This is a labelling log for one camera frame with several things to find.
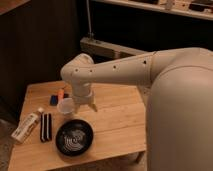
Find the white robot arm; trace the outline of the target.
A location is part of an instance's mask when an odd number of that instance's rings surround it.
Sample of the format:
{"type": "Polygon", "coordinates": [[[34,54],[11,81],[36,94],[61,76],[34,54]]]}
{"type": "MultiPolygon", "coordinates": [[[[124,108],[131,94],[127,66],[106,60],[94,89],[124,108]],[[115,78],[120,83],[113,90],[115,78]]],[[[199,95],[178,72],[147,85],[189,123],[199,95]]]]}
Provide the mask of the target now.
{"type": "Polygon", "coordinates": [[[213,51],[179,48],[94,63],[81,53],[61,69],[74,101],[93,83],[148,87],[147,171],[213,171],[213,51]]]}

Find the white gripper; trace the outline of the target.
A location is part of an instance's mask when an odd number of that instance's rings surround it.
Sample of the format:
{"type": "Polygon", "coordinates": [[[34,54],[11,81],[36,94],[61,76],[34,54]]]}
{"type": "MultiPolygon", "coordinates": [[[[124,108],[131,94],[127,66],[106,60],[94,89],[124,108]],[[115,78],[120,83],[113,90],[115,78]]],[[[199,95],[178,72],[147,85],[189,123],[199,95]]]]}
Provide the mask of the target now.
{"type": "Polygon", "coordinates": [[[90,83],[74,84],[72,97],[76,105],[89,105],[95,112],[98,112],[97,106],[94,104],[94,93],[90,83]]]}

